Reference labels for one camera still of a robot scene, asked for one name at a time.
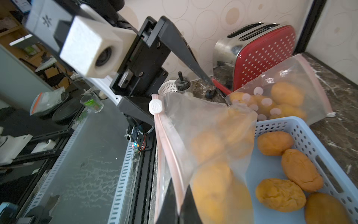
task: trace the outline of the plastic bag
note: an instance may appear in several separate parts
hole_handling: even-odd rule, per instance
[[[62,102],[61,94],[65,92],[65,88],[61,87],[51,92],[41,92],[34,99],[30,109],[30,115],[42,112],[56,106]]]
[[[166,191],[170,182],[170,171],[168,162],[165,159],[163,148],[157,143],[158,165],[157,165],[157,187],[155,198],[154,223],[156,223],[163,206]]]
[[[156,137],[168,161],[177,212],[190,184],[204,224],[253,223],[245,172],[257,113],[243,104],[227,107],[179,93],[153,94],[150,111],[161,106],[153,113]]]
[[[297,116],[308,125],[335,116],[314,70],[301,55],[290,57],[226,97],[245,103],[258,120]]]

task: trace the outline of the patterned wallpaper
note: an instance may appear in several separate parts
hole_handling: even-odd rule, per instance
[[[306,51],[358,84],[358,1],[328,0]]]
[[[218,39],[254,22],[288,22],[300,33],[312,0],[126,0],[119,13],[139,29],[147,16],[162,15],[175,23],[189,43],[202,69],[213,75],[212,56]],[[173,53],[163,67],[169,79],[181,71],[198,77]]]

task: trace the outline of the cable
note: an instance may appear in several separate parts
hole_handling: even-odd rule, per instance
[[[147,139],[146,138],[147,138],[147,133],[144,133],[144,135],[143,135],[143,144],[140,147],[140,150],[139,150],[138,153],[142,152],[145,149],[145,147],[147,147]]]

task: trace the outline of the white strainer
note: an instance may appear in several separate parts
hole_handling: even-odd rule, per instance
[[[158,89],[159,95],[165,96],[169,92],[177,92],[177,88],[175,86],[175,80],[169,80],[163,83]]]

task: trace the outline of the toaster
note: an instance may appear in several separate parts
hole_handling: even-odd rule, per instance
[[[213,51],[212,81],[229,95],[293,53],[292,26],[254,23],[221,38]]]

